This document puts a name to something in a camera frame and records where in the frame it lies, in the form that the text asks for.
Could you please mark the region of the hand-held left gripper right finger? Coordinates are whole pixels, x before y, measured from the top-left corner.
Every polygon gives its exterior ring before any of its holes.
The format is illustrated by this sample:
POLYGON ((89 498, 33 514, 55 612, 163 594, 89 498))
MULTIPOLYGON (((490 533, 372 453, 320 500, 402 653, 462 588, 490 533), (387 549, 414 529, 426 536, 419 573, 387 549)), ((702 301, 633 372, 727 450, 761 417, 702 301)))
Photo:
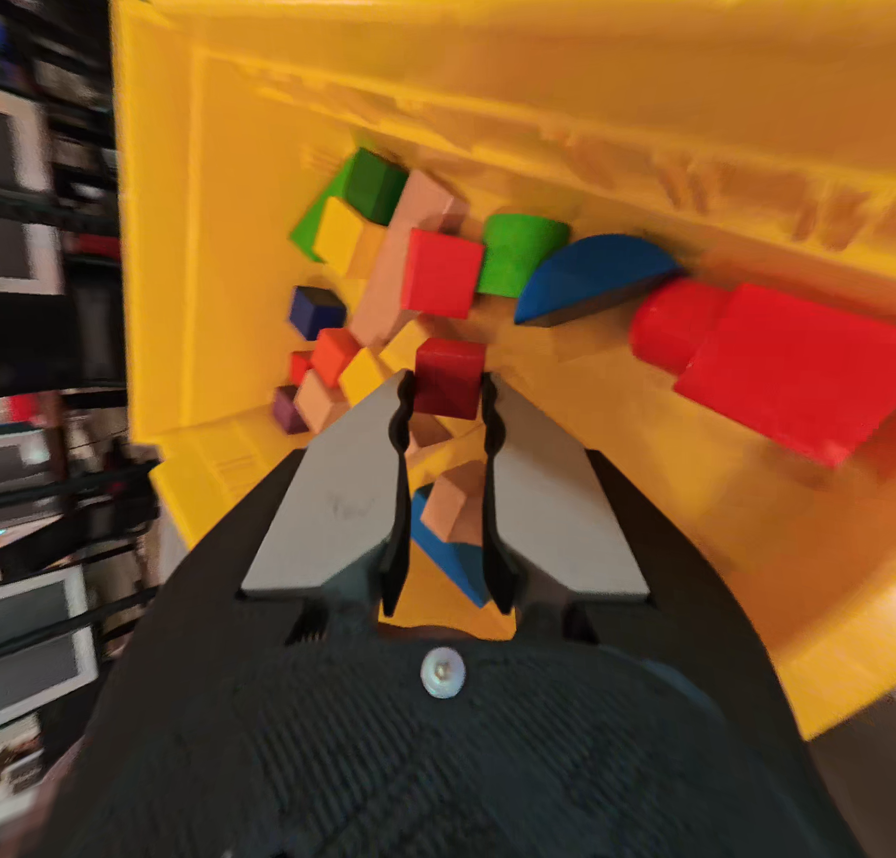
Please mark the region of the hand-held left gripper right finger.
POLYGON ((586 448, 497 373, 483 378, 483 573, 502 614, 650 594, 586 448))

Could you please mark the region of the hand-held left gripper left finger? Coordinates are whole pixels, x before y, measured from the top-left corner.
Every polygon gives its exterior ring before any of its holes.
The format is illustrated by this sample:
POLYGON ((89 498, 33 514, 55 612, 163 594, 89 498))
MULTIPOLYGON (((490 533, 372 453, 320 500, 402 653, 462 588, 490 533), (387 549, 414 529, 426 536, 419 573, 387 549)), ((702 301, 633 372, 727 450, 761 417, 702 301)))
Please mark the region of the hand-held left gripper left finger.
POLYGON ((241 583, 392 617, 409 572, 405 457, 415 376, 400 371, 314 437, 241 583))

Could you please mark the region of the red one-stud plastic brick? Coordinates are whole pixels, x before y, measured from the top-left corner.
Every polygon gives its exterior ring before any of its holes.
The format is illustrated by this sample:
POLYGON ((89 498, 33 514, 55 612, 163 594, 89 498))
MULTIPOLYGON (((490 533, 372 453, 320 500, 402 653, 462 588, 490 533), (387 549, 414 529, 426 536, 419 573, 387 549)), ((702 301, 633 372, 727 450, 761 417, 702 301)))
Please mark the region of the red one-stud plastic brick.
POLYGON ((629 341, 676 393, 830 468, 894 414, 894 325, 786 292, 678 279, 629 341))

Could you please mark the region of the yellow plastic bin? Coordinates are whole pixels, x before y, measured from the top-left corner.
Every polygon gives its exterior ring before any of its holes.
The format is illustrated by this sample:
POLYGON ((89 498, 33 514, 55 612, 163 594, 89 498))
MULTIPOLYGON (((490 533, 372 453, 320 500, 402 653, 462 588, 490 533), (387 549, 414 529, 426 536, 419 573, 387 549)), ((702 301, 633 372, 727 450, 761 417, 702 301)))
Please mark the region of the yellow plastic bin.
MULTIPOLYGON (((288 233, 361 145, 469 203, 894 322, 894 0, 110 0, 133 438, 194 547, 307 436, 288 233)), ((825 469, 634 359, 628 307, 476 336, 723 573, 805 738, 894 689, 894 420, 825 469)))

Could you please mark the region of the blue half-round wooden piece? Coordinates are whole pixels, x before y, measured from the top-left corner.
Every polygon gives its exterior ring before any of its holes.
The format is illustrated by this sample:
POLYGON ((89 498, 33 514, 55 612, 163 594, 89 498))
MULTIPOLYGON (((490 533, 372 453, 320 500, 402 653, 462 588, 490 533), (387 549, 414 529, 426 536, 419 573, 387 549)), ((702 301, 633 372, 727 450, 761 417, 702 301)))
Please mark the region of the blue half-round wooden piece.
POLYGON ((540 263, 517 300, 513 322, 559 326, 643 297, 686 274, 670 252, 650 240, 589 236, 540 263))

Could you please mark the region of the pile of coloured wooden blocks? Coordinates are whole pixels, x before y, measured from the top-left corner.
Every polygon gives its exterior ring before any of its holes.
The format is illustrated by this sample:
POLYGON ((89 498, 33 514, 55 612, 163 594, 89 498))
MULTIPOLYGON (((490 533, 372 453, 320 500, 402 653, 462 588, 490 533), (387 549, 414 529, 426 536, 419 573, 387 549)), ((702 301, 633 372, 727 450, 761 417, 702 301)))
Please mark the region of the pile of coloured wooden blocks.
MULTIPOLYGON (((301 386, 291 385, 301 430, 325 429, 369 394, 386 371, 412 368, 420 344, 451 332, 445 321, 465 320, 402 310, 399 298, 410 231, 464 239, 468 211, 425 171, 357 148, 301 214, 288 235, 291 244, 342 280, 364 287, 353 311, 326 286, 294 291, 289 321, 314 352, 301 386)), ((490 278, 497 271, 497 250, 484 245, 471 309, 479 295, 509 299, 521 291, 490 278)))

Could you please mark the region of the grey framed panel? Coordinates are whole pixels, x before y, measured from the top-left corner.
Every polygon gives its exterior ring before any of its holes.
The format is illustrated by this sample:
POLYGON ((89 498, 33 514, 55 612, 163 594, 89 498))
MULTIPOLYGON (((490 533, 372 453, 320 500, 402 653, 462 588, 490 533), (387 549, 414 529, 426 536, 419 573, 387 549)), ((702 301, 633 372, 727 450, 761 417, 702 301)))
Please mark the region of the grey framed panel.
POLYGON ((55 207, 51 148, 39 102, 1 90, 2 292, 63 292, 58 230, 34 218, 55 207))
POLYGON ((96 680, 90 624, 30 646, 7 646, 84 614, 88 604, 84 573, 77 566, 2 584, 2 725, 96 680))

